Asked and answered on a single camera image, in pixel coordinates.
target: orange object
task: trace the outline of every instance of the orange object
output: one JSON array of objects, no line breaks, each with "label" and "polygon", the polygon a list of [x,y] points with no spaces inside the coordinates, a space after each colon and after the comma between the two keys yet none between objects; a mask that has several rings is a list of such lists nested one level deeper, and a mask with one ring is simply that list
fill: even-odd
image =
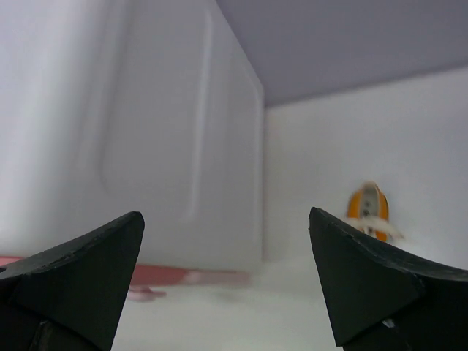
[{"label": "orange object", "polygon": [[[388,202],[385,195],[373,181],[367,181],[355,192],[348,204],[347,217],[351,219],[362,219],[374,216],[388,222]],[[363,228],[363,232],[381,241],[387,241],[387,233],[376,231],[371,228]]]}]

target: small orange and white object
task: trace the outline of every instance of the small orange and white object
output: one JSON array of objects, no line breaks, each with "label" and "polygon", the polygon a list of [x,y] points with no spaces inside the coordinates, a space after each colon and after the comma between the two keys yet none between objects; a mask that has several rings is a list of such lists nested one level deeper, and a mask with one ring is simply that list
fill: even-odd
[{"label": "small orange and white object", "polygon": [[345,222],[381,241],[403,238],[388,217],[387,198],[373,181],[367,181],[350,198]]}]

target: gray wall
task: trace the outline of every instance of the gray wall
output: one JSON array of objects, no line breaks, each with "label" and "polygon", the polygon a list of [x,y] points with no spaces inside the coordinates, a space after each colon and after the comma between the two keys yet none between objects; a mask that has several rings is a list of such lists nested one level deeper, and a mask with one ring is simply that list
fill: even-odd
[{"label": "gray wall", "polygon": [[468,63],[467,0],[217,0],[267,105]]}]

